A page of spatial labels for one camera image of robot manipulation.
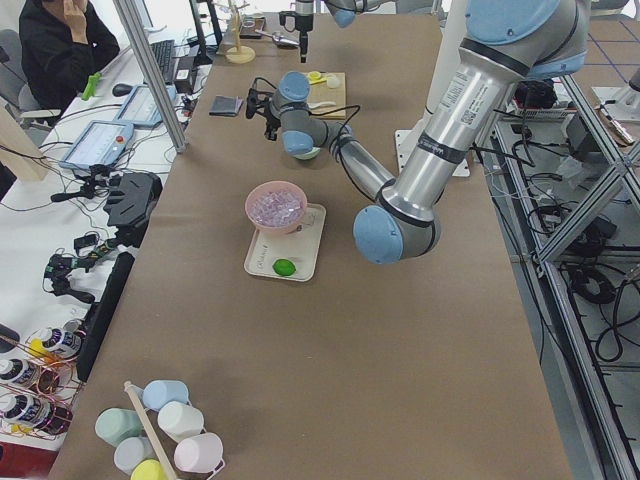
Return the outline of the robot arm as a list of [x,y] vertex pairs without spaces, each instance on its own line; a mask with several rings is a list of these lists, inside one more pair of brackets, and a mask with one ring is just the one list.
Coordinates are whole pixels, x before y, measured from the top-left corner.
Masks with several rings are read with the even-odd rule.
[[[372,11],[385,3],[385,0],[324,1],[324,5],[340,28],[349,26],[357,15]],[[295,1],[292,11],[281,11],[279,13],[280,25],[285,26],[288,18],[293,19],[294,31],[298,33],[300,62],[306,63],[309,33],[314,28],[314,2],[308,0]]]
[[352,183],[372,200],[354,220],[360,253],[375,264],[421,256],[440,237],[434,211],[447,182],[506,92],[525,80],[578,71],[586,57],[588,1],[470,1],[447,24],[465,28],[460,64],[434,113],[394,177],[341,122],[313,117],[309,82],[288,72],[265,100],[271,130],[282,132],[285,151],[303,155],[326,148]]

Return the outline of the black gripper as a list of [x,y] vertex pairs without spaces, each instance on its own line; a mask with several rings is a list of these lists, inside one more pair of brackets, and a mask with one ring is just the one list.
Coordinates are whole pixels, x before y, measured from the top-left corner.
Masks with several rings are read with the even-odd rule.
[[264,118],[266,120],[266,138],[270,141],[276,141],[277,132],[281,128],[280,118],[274,115],[269,109],[264,111]]
[[295,29],[299,34],[300,62],[307,62],[308,32],[312,31],[312,15],[297,13],[295,15]]

